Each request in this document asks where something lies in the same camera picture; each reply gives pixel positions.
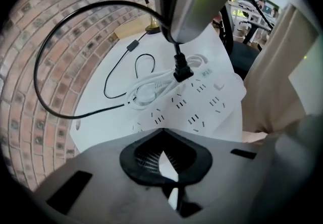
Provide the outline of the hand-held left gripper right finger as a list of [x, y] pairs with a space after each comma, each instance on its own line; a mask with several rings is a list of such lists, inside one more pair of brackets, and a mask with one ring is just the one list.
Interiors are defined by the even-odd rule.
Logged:
[[179, 173], [179, 210], [164, 223], [256, 223], [256, 197], [265, 178], [265, 146], [164, 129], [167, 147], [188, 163]]

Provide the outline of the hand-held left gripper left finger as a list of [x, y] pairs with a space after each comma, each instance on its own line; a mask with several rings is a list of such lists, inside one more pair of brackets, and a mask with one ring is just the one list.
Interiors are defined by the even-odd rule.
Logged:
[[[37, 205], [56, 223], [177, 223], [161, 188], [136, 184], [122, 170], [121, 151], [149, 135], [137, 133], [83, 151], [58, 168], [34, 192]], [[75, 174], [91, 178], [67, 213], [60, 212], [72, 189], [81, 184]]]

